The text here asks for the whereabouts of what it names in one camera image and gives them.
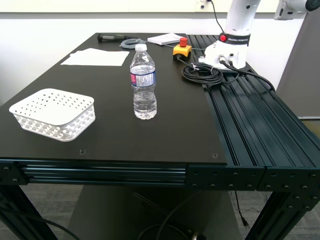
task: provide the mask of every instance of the white paper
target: white paper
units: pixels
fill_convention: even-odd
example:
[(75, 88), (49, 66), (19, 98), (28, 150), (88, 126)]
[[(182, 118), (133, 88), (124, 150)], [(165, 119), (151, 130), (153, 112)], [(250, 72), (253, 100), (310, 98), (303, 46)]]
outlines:
[(183, 37), (174, 33), (168, 33), (165, 35), (149, 37), (148, 42), (159, 44), (159, 45), (174, 44), (174, 43), (179, 43), (180, 38), (183, 38)]
[(70, 54), (70, 57), (61, 65), (122, 66), (128, 54), (128, 51), (103, 51), (88, 48)]

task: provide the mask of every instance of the water bottle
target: water bottle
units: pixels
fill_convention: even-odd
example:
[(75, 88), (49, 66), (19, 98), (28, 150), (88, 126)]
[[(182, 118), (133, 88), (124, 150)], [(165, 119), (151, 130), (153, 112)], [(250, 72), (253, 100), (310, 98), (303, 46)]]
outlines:
[(147, 45), (137, 44), (135, 51), (130, 65), (134, 114), (139, 119), (147, 120), (157, 113), (156, 67), (147, 53)]

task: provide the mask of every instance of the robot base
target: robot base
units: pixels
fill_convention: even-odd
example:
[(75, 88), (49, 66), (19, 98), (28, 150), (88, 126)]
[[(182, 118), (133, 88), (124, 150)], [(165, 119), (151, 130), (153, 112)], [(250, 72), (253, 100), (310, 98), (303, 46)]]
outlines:
[(246, 67), (247, 48), (247, 45), (233, 45), (216, 41), (205, 49), (204, 62), (217, 69), (230, 71), (219, 62), (219, 57), (224, 56), (227, 63), (232, 61), (236, 69), (243, 69)]

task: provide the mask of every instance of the white plastic basket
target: white plastic basket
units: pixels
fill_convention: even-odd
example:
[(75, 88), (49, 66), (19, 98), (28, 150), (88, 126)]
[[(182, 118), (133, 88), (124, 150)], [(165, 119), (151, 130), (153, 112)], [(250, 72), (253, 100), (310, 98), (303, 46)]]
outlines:
[(24, 130), (68, 142), (96, 119), (94, 99), (57, 89), (43, 89), (12, 105), (9, 111)]

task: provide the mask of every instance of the blue label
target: blue label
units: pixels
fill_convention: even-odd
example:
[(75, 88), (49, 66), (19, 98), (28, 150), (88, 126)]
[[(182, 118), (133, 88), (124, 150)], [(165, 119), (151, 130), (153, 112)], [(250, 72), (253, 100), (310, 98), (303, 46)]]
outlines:
[(136, 87), (148, 87), (156, 83), (156, 71), (148, 74), (131, 73), (131, 84)]

